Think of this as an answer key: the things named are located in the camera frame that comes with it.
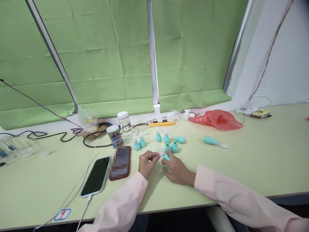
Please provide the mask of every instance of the green curtain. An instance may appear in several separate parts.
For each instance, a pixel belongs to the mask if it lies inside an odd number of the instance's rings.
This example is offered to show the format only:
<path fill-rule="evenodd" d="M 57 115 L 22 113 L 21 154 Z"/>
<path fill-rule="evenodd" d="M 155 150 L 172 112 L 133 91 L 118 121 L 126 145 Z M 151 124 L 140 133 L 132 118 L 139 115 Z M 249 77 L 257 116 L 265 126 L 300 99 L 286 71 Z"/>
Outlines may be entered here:
<path fill-rule="evenodd" d="M 247 0 L 153 0 L 162 112 L 230 101 L 223 84 Z"/>
<path fill-rule="evenodd" d="M 36 0 L 77 103 L 99 118 L 153 109 L 146 0 Z"/>
<path fill-rule="evenodd" d="M 0 78 L 66 117 L 74 110 L 69 90 L 24 0 L 0 1 Z M 0 126 L 5 130 L 61 120 L 0 82 Z"/>

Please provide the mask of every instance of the red wire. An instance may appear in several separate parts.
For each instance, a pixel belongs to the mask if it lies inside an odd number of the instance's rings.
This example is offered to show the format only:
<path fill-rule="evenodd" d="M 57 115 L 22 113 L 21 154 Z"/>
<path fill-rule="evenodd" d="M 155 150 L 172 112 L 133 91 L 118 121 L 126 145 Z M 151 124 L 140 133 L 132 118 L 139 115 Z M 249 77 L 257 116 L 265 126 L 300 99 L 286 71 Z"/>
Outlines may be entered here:
<path fill-rule="evenodd" d="M 68 119 L 66 119 L 66 118 L 64 118 L 64 117 L 61 117 L 61 116 L 57 115 L 56 113 L 54 113 L 53 111 L 47 109 L 45 106 L 42 106 L 40 103 L 38 103 L 38 102 L 37 102 L 36 100 L 34 100 L 33 98 L 29 97 L 28 95 L 26 95 L 26 94 L 20 92 L 19 90 L 15 89 L 14 87 L 10 86 L 10 85 L 9 85 L 8 83 L 6 83 L 4 80 L 2 80 L 2 79 L 0 79 L 0 80 L 1 80 L 1 82 L 2 82 L 3 84 L 7 85 L 7 86 L 10 87 L 11 89 L 13 89 L 13 90 L 19 92 L 20 94 L 22 94 L 22 95 L 24 95 L 25 97 L 29 98 L 30 100 L 34 101 L 34 102 L 35 102 L 36 104 L 38 104 L 40 107 L 42 107 L 42 108 L 48 110 L 48 111 L 51 112 L 52 114 L 56 115 L 56 116 L 59 117 L 59 118 L 64 119 L 65 121 L 68 121 L 68 122 L 70 122 L 70 123 L 73 123 L 73 122 L 71 122 L 70 120 L 68 120 Z"/>
<path fill-rule="evenodd" d="M 287 9 L 287 11 L 286 11 L 286 13 L 285 13 L 283 19 L 281 20 L 281 22 L 280 22 L 280 24 L 279 24 L 279 26 L 278 26 L 278 28 L 277 28 L 277 30 L 276 30 L 274 40 L 273 40 L 273 42 L 272 42 L 272 44 L 271 44 L 271 47 L 270 47 L 270 50 L 269 50 L 269 53 L 268 53 L 268 56 L 267 56 L 267 61 L 266 61 L 266 65 L 265 65 L 265 68 L 264 68 L 262 77 L 261 77 L 261 79 L 260 79 L 260 82 L 258 83 L 257 89 L 256 89 L 256 90 L 254 91 L 254 93 L 251 95 L 251 97 L 249 98 L 249 100 L 253 97 L 253 95 L 257 92 L 258 88 L 260 87 L 261 81 L 262 81 L 262 79 L 263 79 L 263 77 L 264 77 L 264 74 L 265 74 L 265 71 L 266 71 L 266 68 L 267 68 L 267 65 L 268 65 L 269 56 L 270 56 L 270 53 L 271 53 L 271 51 L 272 51 L 272 49 L 273 49 L 275 40 L 276 40 L 276 38 L 277 38 L 277 35 L 278 35 L 279 30 L 280 30 L 280 28 L 281 28 L 281 26 L 282 26 L 282 23 L 283 23 L 284 19 L 286 18 L 286 15 L 287 15 L 287 13 L 289 12 L 289 10 L 290 10 L 290 8 L 291 8 L 293 2 L 294 2 L 294 0 L 292 0 L 292 2 L 291 2 L 291 4 L 290 4 L 289 8 Z"/>

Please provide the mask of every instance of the smartphone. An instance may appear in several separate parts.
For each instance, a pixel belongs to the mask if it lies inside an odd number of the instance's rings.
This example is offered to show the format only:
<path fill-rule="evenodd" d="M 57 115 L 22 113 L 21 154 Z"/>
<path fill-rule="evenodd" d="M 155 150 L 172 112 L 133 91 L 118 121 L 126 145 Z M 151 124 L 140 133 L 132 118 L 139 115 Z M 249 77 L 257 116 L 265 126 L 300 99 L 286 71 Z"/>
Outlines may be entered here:
<path fill-rule="evenodd" d="M 109 157 L 97 159 L 87 178 L 87 181 L 80 192 L 80 197 L 85 198 L 102 192 L 107 174 L 109 173 Z"/>
<path fill-rule="evenodd" d="M 131 160 L 131 147 L 116 147 L 116 154 L 112 161 L 112 168 L 109 173 L 109 180 L 114 181 L 125 178 L 129 175 Z"/>

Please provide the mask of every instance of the pink shirt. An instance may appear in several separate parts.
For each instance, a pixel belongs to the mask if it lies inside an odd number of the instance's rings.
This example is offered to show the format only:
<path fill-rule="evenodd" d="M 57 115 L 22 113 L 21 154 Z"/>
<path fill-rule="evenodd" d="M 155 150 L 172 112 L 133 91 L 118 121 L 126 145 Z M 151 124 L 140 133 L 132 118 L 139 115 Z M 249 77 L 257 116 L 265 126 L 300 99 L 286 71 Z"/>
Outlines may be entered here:
<path fill-rule="evenodd" d="M 79 232 L 129 231 L 147 186 L 148 181 L 136 172 L 102 206 L 93 224 L 83 225 Z M 309 232 L 309 219 L 301 218 L 240 182 L 201 165 L 197 169 L 194 188 L 244 225 L 271 232 Z"/>

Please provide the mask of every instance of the person's left hand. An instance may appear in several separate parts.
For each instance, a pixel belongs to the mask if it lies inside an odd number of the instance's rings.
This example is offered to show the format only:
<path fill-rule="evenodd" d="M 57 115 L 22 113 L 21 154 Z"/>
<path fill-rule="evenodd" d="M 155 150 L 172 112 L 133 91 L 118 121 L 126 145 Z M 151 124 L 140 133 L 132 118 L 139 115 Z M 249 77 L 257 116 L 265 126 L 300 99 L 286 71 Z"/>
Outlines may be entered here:
<path fill-rule="evenodd" d="M 138 171 L 145 177 L 145 179 L 148 179 L 160 157 L 161 156 L 159 153 L 155 153 L 149 150 L 146 151 L 143 155 L 139 156 Z"/>

